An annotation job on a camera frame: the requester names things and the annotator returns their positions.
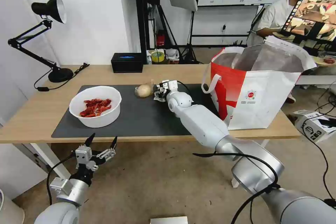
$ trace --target black desk mat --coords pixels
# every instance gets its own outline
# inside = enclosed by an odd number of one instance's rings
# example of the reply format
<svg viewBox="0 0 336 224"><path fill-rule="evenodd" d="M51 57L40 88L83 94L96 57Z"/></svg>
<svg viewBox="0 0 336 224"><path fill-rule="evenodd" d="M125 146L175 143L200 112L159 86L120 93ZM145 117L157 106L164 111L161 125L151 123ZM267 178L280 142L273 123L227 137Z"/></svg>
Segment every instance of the black desk mat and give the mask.
<svg viewBox="0 0 336 224"><path fill-rule="evenodd" d="M102 128L89 128L71 115L67 109L51 137L85 138L94 132L96 137L190 135L181 124L180 119L169 110L167 103L154 101L153 96L136 97L134 89L138 85L111 86L120 92L122 98L120 115L113 123ZM188 92L181 84L178 86L179 91ZM94 85L82 86L78 92L91 87ZM204 94L200 84L187 84L187 87L195 104L202 104L218 115L210 94Z"/></svg>

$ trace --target white shirt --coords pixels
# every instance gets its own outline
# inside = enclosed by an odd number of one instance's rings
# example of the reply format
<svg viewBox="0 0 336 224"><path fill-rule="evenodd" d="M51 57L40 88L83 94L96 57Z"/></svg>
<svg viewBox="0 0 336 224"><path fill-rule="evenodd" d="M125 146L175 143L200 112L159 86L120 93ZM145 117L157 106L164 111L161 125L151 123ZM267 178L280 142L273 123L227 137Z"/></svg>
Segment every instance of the white shirt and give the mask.
<svg viewBox="0 0 336 224"><path fill-rule="evenodd" d="M275 2L266 8L261 19L255 24L252 30L257 32L264 28L282 28L289 15L292 13L293 8L294 6L289 5L289 0L279 0ZM248 46L261 44L264 41L262 37L258 36L254 32L251 32L247 39Z"/></svg>

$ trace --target lamp base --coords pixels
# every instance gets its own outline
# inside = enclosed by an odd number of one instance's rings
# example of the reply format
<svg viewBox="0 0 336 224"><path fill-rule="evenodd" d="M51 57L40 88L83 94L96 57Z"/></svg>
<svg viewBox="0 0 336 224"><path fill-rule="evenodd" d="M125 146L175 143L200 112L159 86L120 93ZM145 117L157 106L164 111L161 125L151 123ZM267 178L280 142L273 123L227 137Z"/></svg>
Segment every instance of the lamp base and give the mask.
<svg viewBox="0 0 336 224"><path fill-rule="evenodd" d="M53 69L52 72L48 75L48 78L51 82L64 82L68 81L73 77L74 73L68 68Z"/></svg>

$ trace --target bag logo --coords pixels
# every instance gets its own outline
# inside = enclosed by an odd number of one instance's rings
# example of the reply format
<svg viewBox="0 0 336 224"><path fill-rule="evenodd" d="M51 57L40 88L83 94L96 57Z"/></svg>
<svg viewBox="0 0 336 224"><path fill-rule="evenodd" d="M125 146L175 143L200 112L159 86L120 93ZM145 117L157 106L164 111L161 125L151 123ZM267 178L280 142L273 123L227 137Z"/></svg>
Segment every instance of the bag logo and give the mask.
<svg viewBox="0 0 336 224"><path fill-rule="evenodd" d="M247 95L245 96L245 98L246 98L247 100L254 100L254 98L255 98L255 96L256 96L255 93L256 93L256 92L255 92L254 90L250 90L250 91L247 92Z"/></svg>

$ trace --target black box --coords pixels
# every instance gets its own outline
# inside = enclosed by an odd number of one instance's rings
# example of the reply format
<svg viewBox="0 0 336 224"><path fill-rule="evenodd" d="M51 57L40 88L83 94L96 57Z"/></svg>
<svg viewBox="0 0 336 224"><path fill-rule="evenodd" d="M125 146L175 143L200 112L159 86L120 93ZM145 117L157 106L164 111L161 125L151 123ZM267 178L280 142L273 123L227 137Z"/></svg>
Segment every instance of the black box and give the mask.
<svg viewBox="0 0 336 224"><path fill-rule="evenodd" d="M116 52L111 59L114 73L142 72L143 56L141 53Z"/></svg>

